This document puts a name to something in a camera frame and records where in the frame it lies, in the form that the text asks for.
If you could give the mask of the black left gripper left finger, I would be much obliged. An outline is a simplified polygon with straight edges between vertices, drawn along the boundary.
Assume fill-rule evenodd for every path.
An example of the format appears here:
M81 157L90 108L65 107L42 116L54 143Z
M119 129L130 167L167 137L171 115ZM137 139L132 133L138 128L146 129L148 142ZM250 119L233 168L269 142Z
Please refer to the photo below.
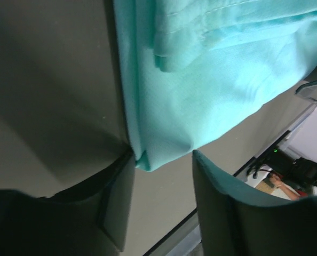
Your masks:
M119 255L124 251L135 158L50 198L0 190L0 255Z

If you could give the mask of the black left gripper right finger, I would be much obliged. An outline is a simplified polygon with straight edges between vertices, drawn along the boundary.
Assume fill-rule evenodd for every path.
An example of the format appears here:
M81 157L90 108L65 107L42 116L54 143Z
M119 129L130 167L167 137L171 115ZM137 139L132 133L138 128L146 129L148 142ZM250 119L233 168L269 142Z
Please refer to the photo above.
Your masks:
M317 196L264 193L193 151L193 182L205 255L317 255Z

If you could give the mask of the turquoise t-shirt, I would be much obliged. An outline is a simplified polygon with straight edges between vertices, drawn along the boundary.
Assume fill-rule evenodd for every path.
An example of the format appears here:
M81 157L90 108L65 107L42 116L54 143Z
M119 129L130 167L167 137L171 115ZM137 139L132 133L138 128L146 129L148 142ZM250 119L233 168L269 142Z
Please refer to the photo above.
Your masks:
M218 139L317 66L317 1L115 1L114 13L145 171Z

